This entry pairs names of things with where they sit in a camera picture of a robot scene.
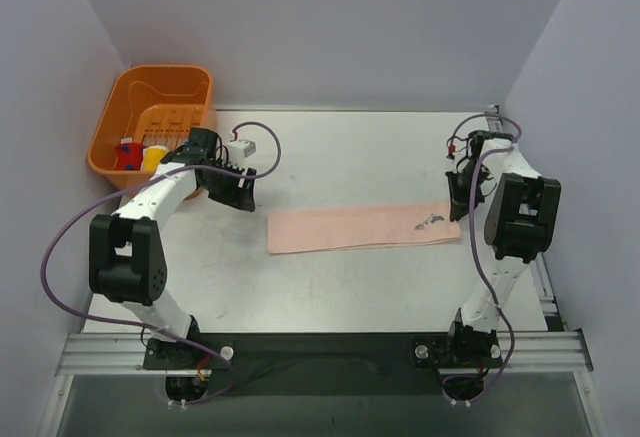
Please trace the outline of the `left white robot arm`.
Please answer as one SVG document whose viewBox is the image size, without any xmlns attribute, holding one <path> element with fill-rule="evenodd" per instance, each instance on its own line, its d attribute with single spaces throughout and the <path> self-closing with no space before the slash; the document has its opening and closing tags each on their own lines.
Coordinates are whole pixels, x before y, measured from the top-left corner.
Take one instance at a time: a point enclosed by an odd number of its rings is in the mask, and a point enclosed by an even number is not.
<svg viewBox="0 0 640 437">
<path fill-rule="evenodd" d="M 167 344 L 177 367 L 195 366 L 202 356 L 196 319 L 182 310 L 166 289 L 168 267 L 161 229 L 190 195 L 204 190 L 225 206 L 253 212 L 254 177 L 246 166 L 256 152 L 252 141 L 233 138 L 222 144 L 209 129 L 193 128 L 187 141 L 165 153 L 156 166 L 156 182 L 111 215 L 98 215 L 89 228 L 91 291 L 133 313 Z"/>
</svg>

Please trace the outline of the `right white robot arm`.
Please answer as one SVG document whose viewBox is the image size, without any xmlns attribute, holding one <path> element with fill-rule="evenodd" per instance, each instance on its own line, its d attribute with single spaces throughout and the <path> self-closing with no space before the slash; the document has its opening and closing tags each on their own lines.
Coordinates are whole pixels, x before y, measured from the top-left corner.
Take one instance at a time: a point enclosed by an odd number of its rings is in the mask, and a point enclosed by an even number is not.
<svg viewBox="0 0 640 437">
<path fill-rule="evenodd" d="M 462 169 L 445 173 L 449 220 L 469 219 L 480 282 L 443 342 L 445 358 L 458 367 L 500 357 L 500 312 L 518 277 L 550 247 L 562 190 L 558 180 L 535 171 L 505 133 L 471 132 L 462 162 Z"/>
</svg>

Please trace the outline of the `pink towel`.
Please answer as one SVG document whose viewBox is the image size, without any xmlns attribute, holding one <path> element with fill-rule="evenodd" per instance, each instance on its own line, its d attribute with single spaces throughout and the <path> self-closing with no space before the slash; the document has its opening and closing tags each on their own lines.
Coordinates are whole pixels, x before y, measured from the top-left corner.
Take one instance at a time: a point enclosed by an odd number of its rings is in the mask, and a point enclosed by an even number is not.
<svg viewBox="0 0 640 437">
<path fill-rule="evenodd" d="M 446 202 L 272 212 L 269 253 L 411 247 L 456 242 L 459 224 Z"/>
</svg>

